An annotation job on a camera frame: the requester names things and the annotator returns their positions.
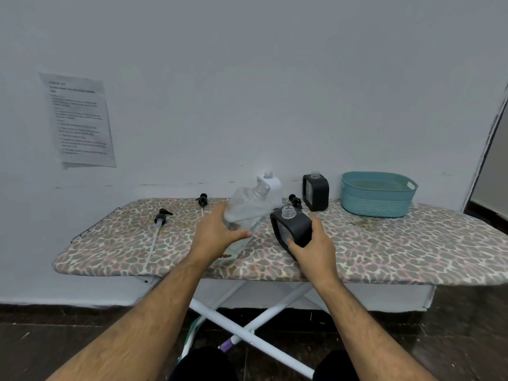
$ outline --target paper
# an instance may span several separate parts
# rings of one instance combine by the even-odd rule
[[[102,81],[39,75],[60,161],[116,167]]]

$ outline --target patterned fabric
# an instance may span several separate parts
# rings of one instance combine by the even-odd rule
[[[214,204],[225,198],[210,200]],[[139,275],[160,208],[174,212],[159,231],[148,272],[162,276],[185,257],[201,216],[194,199],[134,201],[99,222],[54,261],[63,274]],[[508,282],[508,236],[481,220],[428,205],[408,215],[369,218],[350,214],[333,199],[316,213],[337,249],[345,282],[492,285]],[[305,281],[298,264],[277,243],[270,221],[237,259],[215,262],[204,278]]]

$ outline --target teal basket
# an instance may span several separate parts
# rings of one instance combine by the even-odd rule
[[[418,185],[389,172],[346,172],[340,201],[346,211],[363,216],[399,218],[409,211]]]

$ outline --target brown tiled floor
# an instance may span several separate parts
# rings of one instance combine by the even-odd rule
[[[76,310],[44,307],[0,308],[0,379],[38,381],[46,379],[82,347],[91,342],[125,309]],[[329,316],[296,311],[296,321],[279,322],[259,329],[263,339],[315,368],[326,354],[342,348]],[[425,314],[376,314],[393,337],[438,379],[508,380],[508,285],[483,288],[437,289],[432,307]],[[168,355],[160,380],[176,365],[190,321],[190,312],[175,347]],[[251,316],[239,315],[247,323]],[[213,324],[203,326],[194,346],[217,346],[229,334]],[[228,352],[240,380],[304,379],[286,366],[241,343]]]

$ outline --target forearm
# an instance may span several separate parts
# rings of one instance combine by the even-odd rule
[[[184,259],[143,300],[48,380],[155,380],[204,267]]]
[[[319,285],[355,370],[362,381],[435,378],[379,326],[338,280]]]

